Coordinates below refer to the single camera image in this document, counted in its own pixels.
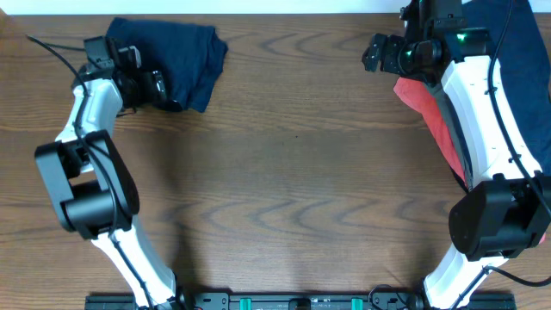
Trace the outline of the folded navy garment on pile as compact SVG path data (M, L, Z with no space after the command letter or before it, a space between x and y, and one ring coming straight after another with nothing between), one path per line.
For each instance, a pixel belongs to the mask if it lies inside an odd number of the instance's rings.
M493 41L507 29L498 60L505 94L529 151L550 173L550 61L527 1L473 0L462 5L471 28L487 28Z

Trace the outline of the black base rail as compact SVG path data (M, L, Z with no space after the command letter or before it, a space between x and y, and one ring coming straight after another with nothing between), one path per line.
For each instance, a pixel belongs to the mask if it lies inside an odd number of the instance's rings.
M413 310L437 309L430 307L421 294L391 292L390 289L371 294L197 294L192 307L176 301L149 308L139 306L131 295L89 295L85 299L86 310L122 309L195 309L195 310ZM517 304L513 294L473 294L464 307L468 310L515 310Z

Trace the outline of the grey folded garment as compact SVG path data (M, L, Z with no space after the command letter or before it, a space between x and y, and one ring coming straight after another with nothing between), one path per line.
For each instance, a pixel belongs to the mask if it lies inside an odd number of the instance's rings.
M472 163L461 123L459 122L454 105L449 96L444 92L441 84L426 84L424 87L436 99L438 111L449 130L453 151L455 151L459 159L460 172L463 172L465 177L461 187L468 193L473 188Z

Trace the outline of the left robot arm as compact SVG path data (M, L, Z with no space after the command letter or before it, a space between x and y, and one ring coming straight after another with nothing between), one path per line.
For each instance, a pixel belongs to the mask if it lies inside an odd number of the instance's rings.
M135 182L112 140L124 110L165 97L159 71L145 71L135 46L99 37L73 69L74 103L55 141L34 160L60 225L101 250L133 291L132 309L192 309L194 298L153 248L139 219Z

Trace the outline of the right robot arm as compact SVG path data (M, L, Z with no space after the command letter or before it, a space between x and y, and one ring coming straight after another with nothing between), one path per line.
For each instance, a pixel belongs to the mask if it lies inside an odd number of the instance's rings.
M550 178L519 132L489 32L459 28L417 39L376 34L362 62L367 71L439 83L466 157L467 194L449 214L451 246L409 308L510 305L508 298L474 292L508 260L540 243L550 223Z

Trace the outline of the navy blue shorts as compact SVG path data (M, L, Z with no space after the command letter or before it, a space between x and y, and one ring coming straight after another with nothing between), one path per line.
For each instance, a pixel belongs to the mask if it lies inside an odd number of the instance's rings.
M215 27L116 17L107 36L137 47L145 71L162 72L167 100L205 112L228 52Z

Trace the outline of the red folded garment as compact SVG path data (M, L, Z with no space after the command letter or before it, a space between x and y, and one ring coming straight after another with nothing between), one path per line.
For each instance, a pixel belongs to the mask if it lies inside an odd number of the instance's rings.
M442 155L449 164L461 185L466 185L465 173L457 155L448 126L437 107L436 98L420 81L399 77L393 87L394 93L410 109L420 113Z

